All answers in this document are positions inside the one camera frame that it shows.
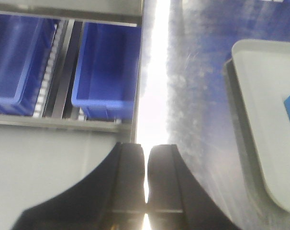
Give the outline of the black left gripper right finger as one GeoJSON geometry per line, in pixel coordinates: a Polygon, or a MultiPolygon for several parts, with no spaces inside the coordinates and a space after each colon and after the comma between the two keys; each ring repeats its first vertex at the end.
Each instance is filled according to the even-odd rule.
{"type": "Polygon", "coordinates": [[[154,146],[147,164],[153,230],[237,230],[194,178],[176,145],[154,146]]]}

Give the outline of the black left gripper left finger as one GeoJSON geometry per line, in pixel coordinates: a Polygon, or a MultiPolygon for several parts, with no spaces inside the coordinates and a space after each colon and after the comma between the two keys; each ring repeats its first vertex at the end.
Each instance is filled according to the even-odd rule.
{"type": "Polygon", "coordinates": [[[116,143],[107,157],[63,193],[25,210],[15,230],[140,230],[145,160],[139,144],[116,143]]]}

